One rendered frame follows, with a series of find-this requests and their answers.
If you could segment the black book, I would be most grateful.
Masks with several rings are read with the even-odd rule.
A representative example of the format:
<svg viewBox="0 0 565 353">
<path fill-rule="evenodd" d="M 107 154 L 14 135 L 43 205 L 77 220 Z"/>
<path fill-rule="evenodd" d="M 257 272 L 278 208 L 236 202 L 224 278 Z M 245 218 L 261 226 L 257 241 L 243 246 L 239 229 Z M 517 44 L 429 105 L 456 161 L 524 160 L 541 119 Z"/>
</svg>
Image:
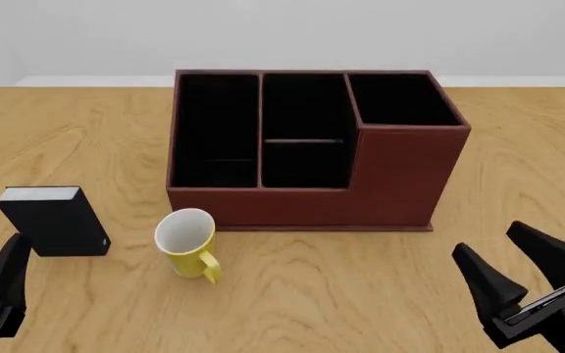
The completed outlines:
<svg viewBox="0 0 565 353">
<path fill-rule="evenodd" d="M 6 187 L 0 211 L 41 257 L 104 256 L 111 240 L 79 186 Z"/>
</svg>

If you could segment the yellow and white mug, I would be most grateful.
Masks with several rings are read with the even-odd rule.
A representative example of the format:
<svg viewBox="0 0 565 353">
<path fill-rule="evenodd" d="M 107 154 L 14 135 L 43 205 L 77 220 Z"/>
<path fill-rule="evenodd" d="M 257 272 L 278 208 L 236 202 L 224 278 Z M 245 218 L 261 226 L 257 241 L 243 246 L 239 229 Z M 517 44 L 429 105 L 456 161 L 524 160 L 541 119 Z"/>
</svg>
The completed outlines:
<svg viewBox="0 0 565 353">
<path fill-rule="evenodd" d="M 154 241 L 170 261 L 175 273 L 185 278 L 205 277 L 218 284 L 222 279 L 215 252 L 216 224 L 198 208 L 173 211 L 155 228 Z"/>
</svg>

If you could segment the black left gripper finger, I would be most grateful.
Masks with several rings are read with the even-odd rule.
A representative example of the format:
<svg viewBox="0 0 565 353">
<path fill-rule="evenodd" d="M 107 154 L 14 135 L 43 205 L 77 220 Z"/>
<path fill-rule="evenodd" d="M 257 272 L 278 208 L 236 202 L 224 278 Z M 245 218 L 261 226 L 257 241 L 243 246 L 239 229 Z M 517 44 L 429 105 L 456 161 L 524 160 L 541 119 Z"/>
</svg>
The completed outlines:
<svg viewBox="0 0 565 353">
<path fill-rule="evenodd" d="M 13 234 L 0 250 L 0 313 L 5 308 L 26 310 L 26 268 L 29 240 Z"/>
</svg>

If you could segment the red-brown desk caddy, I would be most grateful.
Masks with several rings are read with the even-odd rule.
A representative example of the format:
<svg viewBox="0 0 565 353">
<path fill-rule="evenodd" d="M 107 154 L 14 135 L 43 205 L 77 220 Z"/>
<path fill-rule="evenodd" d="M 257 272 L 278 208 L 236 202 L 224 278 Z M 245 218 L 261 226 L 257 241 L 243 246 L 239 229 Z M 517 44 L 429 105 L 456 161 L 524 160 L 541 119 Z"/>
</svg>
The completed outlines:
<svg viewBox="0 0 565 353">
<path fill-rule="evenodd" d="M 426 231 L 470 131 L 426 70 L 179 70 L 166 190 L 225 230 Z"/>
</svg>

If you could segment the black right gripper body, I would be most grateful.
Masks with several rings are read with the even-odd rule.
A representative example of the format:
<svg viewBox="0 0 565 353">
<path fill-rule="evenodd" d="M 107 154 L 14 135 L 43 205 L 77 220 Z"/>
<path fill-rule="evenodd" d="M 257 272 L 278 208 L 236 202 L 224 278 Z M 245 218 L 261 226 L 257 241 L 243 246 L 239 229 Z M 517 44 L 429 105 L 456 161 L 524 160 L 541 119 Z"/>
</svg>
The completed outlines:
<svg viewBox="0 0 565 353">
<path fill-rule="evenodd" d="M 492 317 L 483 323 L 484 332 L 499 348 L 539 335 L 565 353 L 565 286 L 505 319 Z"/>
</svg>

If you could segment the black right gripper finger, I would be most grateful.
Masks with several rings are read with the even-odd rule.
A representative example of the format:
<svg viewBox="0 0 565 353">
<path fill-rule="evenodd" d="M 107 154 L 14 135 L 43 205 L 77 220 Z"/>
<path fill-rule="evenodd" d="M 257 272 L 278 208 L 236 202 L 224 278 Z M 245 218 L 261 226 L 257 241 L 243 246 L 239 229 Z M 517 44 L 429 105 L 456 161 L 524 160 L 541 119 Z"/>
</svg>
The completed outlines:
<svg viewBox="0 0 565 353">
<path fill-rule="evenodd" d="M 480 321 L 507 319 L 521 311 L 528 290 L 500 273 L 466 243 L 458 243 L 452 258 L 465 279 Z"/>
<path fill-rule="evenodd" d="M 565 285 L 565 241 L 514 221 L 507 236 L 531 259 L 553 289 Z"/>
</svg>

